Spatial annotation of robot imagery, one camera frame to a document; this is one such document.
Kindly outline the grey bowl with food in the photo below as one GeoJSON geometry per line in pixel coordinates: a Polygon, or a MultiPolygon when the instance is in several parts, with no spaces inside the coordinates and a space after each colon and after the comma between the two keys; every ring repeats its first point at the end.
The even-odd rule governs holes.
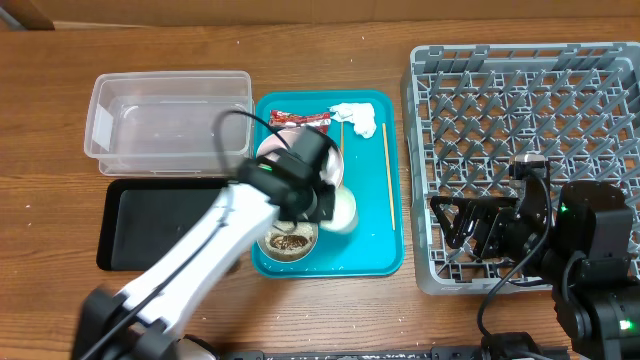
{"type": "Polygon", "coordinates": [[[258,241],[258,246],[270,259],[290,263],[306,257],[317,239],[318,226],[314,223],[276,221],[258,241]]]}

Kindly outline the white cup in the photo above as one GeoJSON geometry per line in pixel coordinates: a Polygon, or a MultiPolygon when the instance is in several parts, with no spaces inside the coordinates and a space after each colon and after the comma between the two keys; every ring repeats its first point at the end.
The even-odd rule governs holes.
{"type": "Polygon", "coordinates": [[[358,212],[353,193],[341,186],[335,191],[335,207],[333,218],[320,222],[320,228],[329,232],[348,234],[357,226],[358,212]]]}

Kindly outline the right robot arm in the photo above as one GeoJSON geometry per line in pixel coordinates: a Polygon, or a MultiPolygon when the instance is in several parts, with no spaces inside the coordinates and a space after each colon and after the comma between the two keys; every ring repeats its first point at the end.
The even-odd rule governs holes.
{"type": "Polygon", "coordinates": [[[488,300],[517,273],[551,285],[556,319],[574,352],[638,358],[639,281],[629,273],[628,251],[634,211],[623,192],[578,180],[565,184],[554,204],[548,162],[513,162],[509,175],[517,197],[431,199],[447,244],[459,248],[472,239],[475,257],[513,262],[488,300]]]}

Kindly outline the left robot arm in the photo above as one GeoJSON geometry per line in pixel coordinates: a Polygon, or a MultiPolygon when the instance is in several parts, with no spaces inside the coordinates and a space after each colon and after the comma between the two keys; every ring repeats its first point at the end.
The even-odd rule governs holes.
{"type": "Polygon", "coordinates": [[[321,177],[335,143],[303,127],[293,143],[238,167],[201,219],[156,264],[111,295],[85,299],[74,359],[177,359],[186,325],[239,256],[278,219],[333,216],[335,187],[321,177]]]}

